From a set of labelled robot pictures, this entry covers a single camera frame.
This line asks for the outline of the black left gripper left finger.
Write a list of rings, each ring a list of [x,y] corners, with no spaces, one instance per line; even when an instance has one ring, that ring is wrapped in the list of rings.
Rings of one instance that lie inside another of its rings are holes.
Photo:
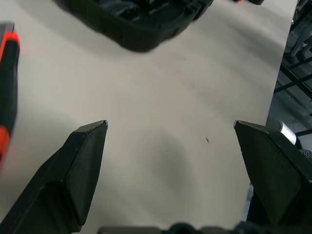
[[[34,174],[0,223],[0,234],[73,234],[86,222],[108,122],[79,127]]]

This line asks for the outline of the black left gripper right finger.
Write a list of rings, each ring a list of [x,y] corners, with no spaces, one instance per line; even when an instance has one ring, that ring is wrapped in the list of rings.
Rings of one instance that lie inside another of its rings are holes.
[[[236,121],[246,170],[253,185],[258,224],[312,226],[312,160],[281,132]]]

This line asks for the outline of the white cylindrical part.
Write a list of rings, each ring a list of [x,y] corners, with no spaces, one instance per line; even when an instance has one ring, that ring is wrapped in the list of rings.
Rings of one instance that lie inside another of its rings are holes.
[[[279,131],[283,134],[291,143],[295,145],[297,142],[296,134],[282,121],[279,121]]]

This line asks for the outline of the dark metal frame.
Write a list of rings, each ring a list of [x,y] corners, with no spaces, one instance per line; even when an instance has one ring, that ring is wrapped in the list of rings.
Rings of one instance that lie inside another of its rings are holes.
[[[290,51],[285,52],[280,65],[280,72],[291,82],[275,88],[274,93],[298,87],[310,100],[312,100],[312,86],[307,84],[312,80],[312,71],[299,78],[292,69],[301,65],[312,64],[312,0],[298,0],[295,8],[289,38],[295,39]]]

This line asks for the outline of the black plastic tool case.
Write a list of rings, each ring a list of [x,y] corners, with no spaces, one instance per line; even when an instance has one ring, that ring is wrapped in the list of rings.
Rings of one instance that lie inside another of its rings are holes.
[[[53,0],[121,47],[149,52],[183,32],[214,0]]]

